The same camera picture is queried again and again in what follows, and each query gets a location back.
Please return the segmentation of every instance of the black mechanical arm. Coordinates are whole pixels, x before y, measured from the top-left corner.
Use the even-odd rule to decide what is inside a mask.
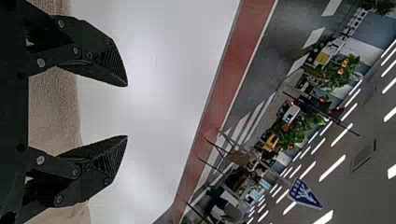
[[[118,87],[128,80],[112,38],[86,21],[0,1],[0,224],[89,200],[117,175],[127,136],[57,157],[28,147],[29,77],[58,66]]]

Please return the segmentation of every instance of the potted plant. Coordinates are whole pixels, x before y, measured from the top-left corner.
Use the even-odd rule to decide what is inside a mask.
[[[377,1],[375,4],[375,13],[380,16],[385,16],[396,8],[394,0]]]
[[[319,67],[306,69],[309,75],[313,76],[317,81],[317,86],[326,89],[328,92],[334,91],[349,83],[351,76],[359,65],[361,57],[355,57],[349,54],[342,62],[330,61],[324,69]]]
[[[302,143],[305,140],[307,131],[325,124],[323,117],[317,113],[309,116],[301,115],[295,119],[288,132],[280,135],[278,144],[286,150],[292,150],[294,149],[294,144]]]
[[[395,0],[361,0],[361,7],[385,16],[396,8]]]
[[[375,0],[362,0],[361,1],[361,7],[364,10],[370,11],[375,7],[376,1]]]

